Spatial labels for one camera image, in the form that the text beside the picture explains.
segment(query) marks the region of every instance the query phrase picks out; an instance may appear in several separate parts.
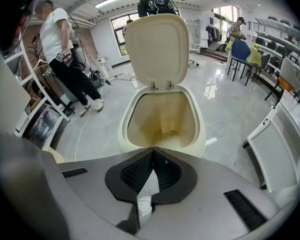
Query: open toilet lid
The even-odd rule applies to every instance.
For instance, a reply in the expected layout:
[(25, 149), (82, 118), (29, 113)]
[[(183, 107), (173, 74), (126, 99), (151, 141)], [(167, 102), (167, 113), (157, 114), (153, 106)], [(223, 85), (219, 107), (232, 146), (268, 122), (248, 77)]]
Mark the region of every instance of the open toilet lid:
[(189, 36), (184, 21), (174, 14), (139, 18), (125, 33), (126, 49), (138, 80), (156, 87), (180, 83), (189, 61)]

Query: toilet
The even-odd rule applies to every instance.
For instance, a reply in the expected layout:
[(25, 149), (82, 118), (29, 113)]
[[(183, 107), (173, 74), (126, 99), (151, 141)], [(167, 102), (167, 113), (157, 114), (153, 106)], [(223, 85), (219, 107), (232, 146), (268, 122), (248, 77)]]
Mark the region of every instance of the toilet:
[(120, 150), (160, 147), (201, 157), (205, 123), (194, 95), (180, 84), (188, 70), (186, 24), (173, 14), (146, 16), (130, 23), (125, 43), (145, 87), (134, 95), (120, 122)]

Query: brick wall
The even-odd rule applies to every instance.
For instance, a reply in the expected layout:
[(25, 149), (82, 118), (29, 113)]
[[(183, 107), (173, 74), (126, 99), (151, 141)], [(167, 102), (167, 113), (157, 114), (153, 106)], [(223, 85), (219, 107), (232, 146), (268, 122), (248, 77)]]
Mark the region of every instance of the brick wall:
[[(38, 62), (36, 56), (33, 54), (33, 53), (35, 53), (35, 50), (34, 50), (34, 44), (32, 44), (32, 40), (36, 35), (38, 35), (40, 33), (40, 28), (41, 28), (41, 25), (28, 26), (26, 29), (26, 32), (24, 33), (24, 35), (22, 37), (23, 44), (26, 49), (26, 53), (30, 60), (32, 68), (34, 68)], [(89, 29), (79, 28), (79, 29), (76, 29), (76, 31), (80, 37), (82, 44), (84, 45), (84, 47), (86, 49), (86, 51), (90, 55), (90, 56), (87, 56), (88, 60), (90, 62), (91, 62), (91, 59), (95, 60), (98, 57), (98, 54), (97, 54), (97, 50), (96, 50), (96, 47), (95, 47), (95, 44), (94, 44), (94, 41), (92, 39)], [(41, 50), (41, 48), (42, 48), (42, 46), (39, 41), (37, 43), (37, 52), (39, 52)], [(45, 60), (43, 51), (41, 51), (39, 53), (39, 55), (40, 55), (40, 57), (42, 57), (43, 60)], [(46, 88), (49, 89), (50, 88), (49, 85), (50, 85), (51, 88), (53, 89), (53, 91), (60, 97), (63, 94), (63, 92), (62, 92), (60, 86), (58, 85), (58, 83), (55, 81), (55, 79), (51, 76), (42, 76), (42, 74), (46, 71), (47, 67), (48, 66), (38, 68), (38, 70), (36, 70), (35, 73), (36, 73), (38, 79), (42, 82), (43, 85), (45, 85)], [(22, 79), (26, 78), (30, 74), (23, 57), (20, 60), (20, 74), (21, 74)]]

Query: toilet hinge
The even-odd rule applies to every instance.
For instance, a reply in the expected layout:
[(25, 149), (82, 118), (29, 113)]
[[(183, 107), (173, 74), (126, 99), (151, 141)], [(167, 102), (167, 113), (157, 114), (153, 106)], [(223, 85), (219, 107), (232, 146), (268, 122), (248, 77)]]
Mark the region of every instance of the toilet hinge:
[(154, 91), (154, 90), (159, 90), (159, 88), (156, 88), (156, 84), (155, 84), (155, 82), (151, 82), (150, 89), (151, 89), (151, 91)]
[(166, 84), (166, 90), (170, 91), (170, 89), (174, 88), (174, 84), (172, 83), (172, 81), (168, 81)]

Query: glossy floor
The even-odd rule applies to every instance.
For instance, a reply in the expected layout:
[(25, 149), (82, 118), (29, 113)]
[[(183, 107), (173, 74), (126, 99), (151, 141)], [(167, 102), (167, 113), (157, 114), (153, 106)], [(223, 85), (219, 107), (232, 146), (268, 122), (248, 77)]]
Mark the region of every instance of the glossy floor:
[[(196, 56), (199, 66), (191, 64), (182, 84), (194, 94), (201, 109), (206, 128), (204, 158), (223, 164), (251, 183), (262, 183), (260, 168), (251, 150), (243, 149), (247, 136), (264, 120), (274, 101), (265, 97), (269, 89), (260, 81), (240, 80), (237, 74), (232, 82), (231, 70), (227, 75), (225, 63)], [(56, 150), (65, 162), (90, 160), (120, 154), (117, 133), (120, 120), (133, 95), (142, 88), (135, 79), (130, 63), (115, 67), (110, 76), (120, 75), (126, 80), (111, 81), (113, 86), (100, 88), (104, 108), (97, 113), (89, 110), (79, 117), (82, 105), (76, 104), (76, 114), (65, 125)]]

